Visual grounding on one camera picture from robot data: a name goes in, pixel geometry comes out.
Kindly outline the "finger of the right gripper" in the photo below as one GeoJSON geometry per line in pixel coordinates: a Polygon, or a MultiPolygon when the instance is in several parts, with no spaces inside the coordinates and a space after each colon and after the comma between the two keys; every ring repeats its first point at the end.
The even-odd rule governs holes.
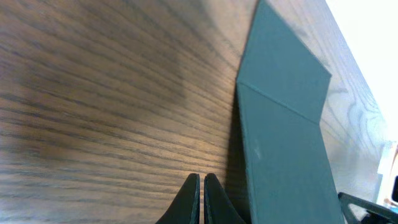
{"type": "Polygon", "coordinates": [[[348,224],[397,224],[397,213],[388,208],[344,192],[338,193],[338,200],[340,201],[341,210],[348,224]],[[350,208],[350,205],[365,209],[366,215],[361,220],[358,220],[350,208]]]}

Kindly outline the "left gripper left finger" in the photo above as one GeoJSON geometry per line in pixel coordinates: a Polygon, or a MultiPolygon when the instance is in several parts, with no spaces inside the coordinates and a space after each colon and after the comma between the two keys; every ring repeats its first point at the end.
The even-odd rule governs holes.
{"type": "Polygon", "coordinates": [[[199,224],[200,176],[189,174],[167,211],[156,224],[199,224]]]}

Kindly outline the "dark green box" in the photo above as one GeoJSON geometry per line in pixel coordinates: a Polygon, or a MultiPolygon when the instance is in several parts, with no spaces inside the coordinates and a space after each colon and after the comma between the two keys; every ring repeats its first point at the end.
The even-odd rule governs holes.
{"type": "Polygon", "coordinates": [[[343,223],[320,129],[330,78],[259,1],[236,80],[253,223],[343,223]]]}

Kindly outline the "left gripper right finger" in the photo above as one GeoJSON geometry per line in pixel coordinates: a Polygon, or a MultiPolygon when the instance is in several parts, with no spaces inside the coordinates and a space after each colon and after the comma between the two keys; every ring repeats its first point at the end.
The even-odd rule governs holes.
{"type": "Polygon", "coordinates": [[[215,174],[204,179],[205,224],[245,224],[215,174]]]}

